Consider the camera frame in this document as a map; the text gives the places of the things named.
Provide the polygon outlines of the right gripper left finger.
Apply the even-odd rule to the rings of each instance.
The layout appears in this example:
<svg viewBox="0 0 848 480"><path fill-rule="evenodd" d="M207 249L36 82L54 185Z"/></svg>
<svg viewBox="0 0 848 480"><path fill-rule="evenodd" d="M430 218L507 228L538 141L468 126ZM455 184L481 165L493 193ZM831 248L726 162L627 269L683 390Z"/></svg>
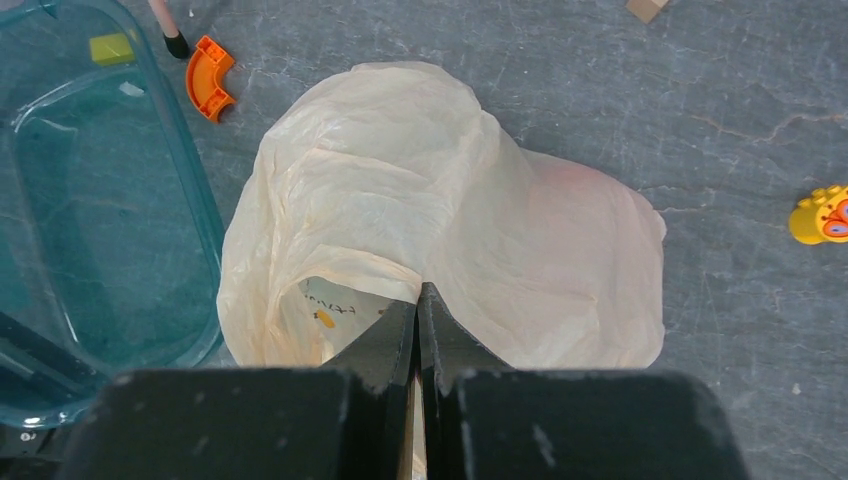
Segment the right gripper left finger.
<svg viewBox="0 0 848 480"><path fill-rule="evenodd" d="M342 418L341 479L412 476L415 313L394 301L325 364L349 376Z"/></svg>

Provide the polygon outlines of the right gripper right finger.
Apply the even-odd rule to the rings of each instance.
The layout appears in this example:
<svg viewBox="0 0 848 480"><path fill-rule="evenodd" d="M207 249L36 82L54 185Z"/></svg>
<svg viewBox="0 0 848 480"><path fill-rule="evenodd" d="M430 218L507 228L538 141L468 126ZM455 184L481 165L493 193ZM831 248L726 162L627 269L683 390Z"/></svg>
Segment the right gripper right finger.
<svg viewBox="0 0 848 480"><path fill-rule="evenodd" d="M431 282L422 284L417 328L427 477L463 479L463 414L456 381L468 370L511 367L460 325Z"/></svg>

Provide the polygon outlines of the translucent cream plastic bag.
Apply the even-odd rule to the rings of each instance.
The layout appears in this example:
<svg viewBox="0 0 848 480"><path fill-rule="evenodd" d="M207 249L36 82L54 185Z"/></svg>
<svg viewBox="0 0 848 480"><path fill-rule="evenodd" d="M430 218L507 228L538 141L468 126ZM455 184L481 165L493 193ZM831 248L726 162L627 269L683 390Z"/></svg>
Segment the translucent cream plastic bag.
<svg viewBox="0 0 848 480"><path fill-rule="evenodd" d="M510 366L644 368L665 334L665 233L618 180L520 148L443 69L361 64L262 138L218 316L242 366L319 365L430 283Z"/></svg>

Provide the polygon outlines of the teal plastic tray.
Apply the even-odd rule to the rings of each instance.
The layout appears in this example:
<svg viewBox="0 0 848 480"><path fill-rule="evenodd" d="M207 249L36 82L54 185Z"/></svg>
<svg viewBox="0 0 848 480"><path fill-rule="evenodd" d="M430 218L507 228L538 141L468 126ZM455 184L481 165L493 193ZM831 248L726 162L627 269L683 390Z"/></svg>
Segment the teal plastic tray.
<svg viewBox="0 0 848 480"><path fill-rule="evenodd" d="M100 66L123 33L136 61ZM221 341L223 225L177 96L115 1L1 5L1 421L70 423L118 373Z"/></svg>

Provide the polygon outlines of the orange curved toy block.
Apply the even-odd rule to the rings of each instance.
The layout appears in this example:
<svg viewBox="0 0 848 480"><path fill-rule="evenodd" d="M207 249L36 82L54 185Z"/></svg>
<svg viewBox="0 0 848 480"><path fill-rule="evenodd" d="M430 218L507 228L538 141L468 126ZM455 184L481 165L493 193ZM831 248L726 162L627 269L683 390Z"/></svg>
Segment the orange curved toy block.
<svg viewBox="0 0 848 480"><path fill-rule="evenodd" d="M208 35L196 43L186 69L186 91L194 108L210 122L218 123L222 111L236 103L224 88L224 77L234 65L235 59Z"/></svg>

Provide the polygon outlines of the small wooden cube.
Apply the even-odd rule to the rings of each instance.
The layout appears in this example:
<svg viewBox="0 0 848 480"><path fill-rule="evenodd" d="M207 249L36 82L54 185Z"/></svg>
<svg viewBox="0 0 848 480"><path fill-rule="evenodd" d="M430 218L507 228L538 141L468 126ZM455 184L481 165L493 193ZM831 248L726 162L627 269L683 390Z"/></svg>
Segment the small wooden cube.
<svg viewBox="0 0 848 480"><path fill-rule="evenodd" d="M649 24L669 3L669 0L628 0L627 10L644 24Z"/></svg>

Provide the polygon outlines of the yellow butterfly toy block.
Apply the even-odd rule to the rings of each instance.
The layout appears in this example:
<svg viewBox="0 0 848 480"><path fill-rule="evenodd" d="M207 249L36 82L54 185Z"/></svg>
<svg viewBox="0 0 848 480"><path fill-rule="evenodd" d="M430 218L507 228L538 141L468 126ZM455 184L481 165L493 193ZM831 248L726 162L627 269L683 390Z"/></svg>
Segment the yellow butterfly toy block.
<svg viewBox="0 0 848 480"><path fill-rule="evenodd" d="M797 202L788 220L791 235L805 245L847 242L847 186L814 190Z"/></svg>

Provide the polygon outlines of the yellow green block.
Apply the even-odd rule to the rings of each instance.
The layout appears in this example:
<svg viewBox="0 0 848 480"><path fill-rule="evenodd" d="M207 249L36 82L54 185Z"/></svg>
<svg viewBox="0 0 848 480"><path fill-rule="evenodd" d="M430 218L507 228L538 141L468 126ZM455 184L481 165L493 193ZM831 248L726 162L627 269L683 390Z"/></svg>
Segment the yellow green block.
<svg viewBox="0 0 848 480"><path fill-rule="evenodd" d="M100 66L128 64L136 61L129 38L123 33L112 33L89 39L91 60Z"/></svg>

